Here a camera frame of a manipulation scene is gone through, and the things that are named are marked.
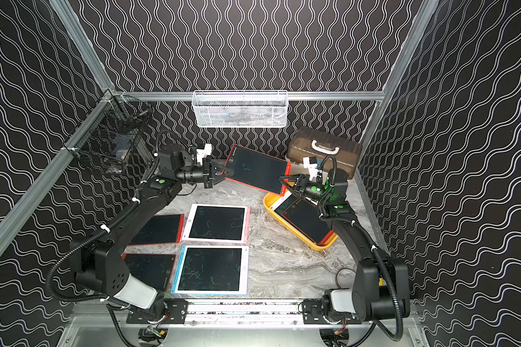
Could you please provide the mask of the large red writing tablet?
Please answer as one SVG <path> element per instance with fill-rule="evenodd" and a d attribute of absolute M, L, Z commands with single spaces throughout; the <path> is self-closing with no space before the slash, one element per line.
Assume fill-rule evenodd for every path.
<path fill-rule="evenodd" d="M 175 254 L 123 254 L 132 276 L 158 291 L 166 291 L 175 266 Z"/>

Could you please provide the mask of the yellow storage tray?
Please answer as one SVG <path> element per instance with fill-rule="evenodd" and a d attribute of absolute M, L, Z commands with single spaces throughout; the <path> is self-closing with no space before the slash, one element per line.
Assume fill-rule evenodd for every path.
<path fill-rule="evenodd" d="M 300 234 L 297 230 L 295 230 L 291 225 L 289 225 L 286 221 L 283 220 L 282 217 L 279 217 L 275 212 L 273 212 L 271 209 L 270 209 L 270 206 L 272 204 L 274 204 L 280 197 L 282 196 L 278 196 L 278 195 L 274 195 L 272 193 L 268 193 L 264 198 L 263 198 L 263 205 L 264 207 L 266 208 L 266 211 L 272 216 L 274 217 L 280 224 L 283 225 L 283 227 L 285 227 L 288 231 L 290 231 L 292 234 L 294 234 L 295 236 L 297 236 L 301 241 L 305 242 L 312 250 L 315 250 L 315 251 L 321 251 L 321 250 L 325 250 L 327 249 L 328 247 L 330 247 L 337 239 L 338 239 L 338 236 L 334 233 L 334 235 L 327 241 L 327 243 L 325 243 L 324 245 L 322 246 L 317 246 L 315 245 L 314 243 L 312 243 L 312 241 L 310 241 L 309 239 L 307 239 L 306 237 L 304 237 L 302 234 Z"/>

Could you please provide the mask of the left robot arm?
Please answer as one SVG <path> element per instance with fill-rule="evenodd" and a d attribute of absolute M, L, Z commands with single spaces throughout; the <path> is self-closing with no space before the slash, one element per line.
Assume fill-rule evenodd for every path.
<path fill-rule="evenodd" d="M 210 155 L 199 159 L 196 150 L 181 143 L 162 144 L 162 136 L 160 132 L 156 138 L 153 163 L 135 189 L 132 202 L 88 238 L 73 241 L 67 254 L 50 269 L 45 283 L 50 296 L 61 302 L 101 299 L 139 312 L 152 323 L 169 314 L 164 292 L 132 275 L 122 254 L 147 222 L 179 195 L 184 184 L 210 189 L 233 176 L 234 170 Z M 63 263 L 69 263 L 75 284 L 91 290 L 91 295 L 66 296 L 55 289 L 53 279 Z"/>

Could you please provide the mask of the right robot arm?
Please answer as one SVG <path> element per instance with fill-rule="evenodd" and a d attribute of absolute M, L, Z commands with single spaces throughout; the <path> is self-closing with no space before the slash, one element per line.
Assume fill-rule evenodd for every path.
<path fill-rule="evenodd" d="M 404 318 L 410 315 L 408 267 L 383 250 L 360 224 L 347 202 L 348 174 L 337 166 L 333 155 L 325 179 L 312 181 L 301 173 L 279 177 L 293 196 L 316 203 L 316 215 L 342 240 L 356 263 L 350 289 L 328 290 L 322 301 L 324 318 L 357 318 L 370 322 L 370 331 L 380 328 L 392 341 L 404 335 Z"/>

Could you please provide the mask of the pink white writing tablet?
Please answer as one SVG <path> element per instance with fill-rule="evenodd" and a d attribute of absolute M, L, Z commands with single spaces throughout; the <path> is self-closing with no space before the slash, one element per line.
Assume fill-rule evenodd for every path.
<path fill-rule="evenodd" d="M 285 203 L 289 198 L 293 198 L 289 192 L 286 193 L 285 196 L 280 197 L 274 204 L 270 206 L 272 211 L 275 211 L 281 204 Z"/>
<path fill-rule="evenodd" d="M 249 226 L 248 206 L 192 204 L 182 241 L 245 244 Z"/>

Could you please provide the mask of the blue white writing tablet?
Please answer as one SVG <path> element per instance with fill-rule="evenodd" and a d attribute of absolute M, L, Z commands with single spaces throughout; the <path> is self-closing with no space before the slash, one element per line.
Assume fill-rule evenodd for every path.
<path fill-rule="evenodd" d="M 184 246 L 172 284 L 172 294 L 245 295 L 248 246 Z"/>

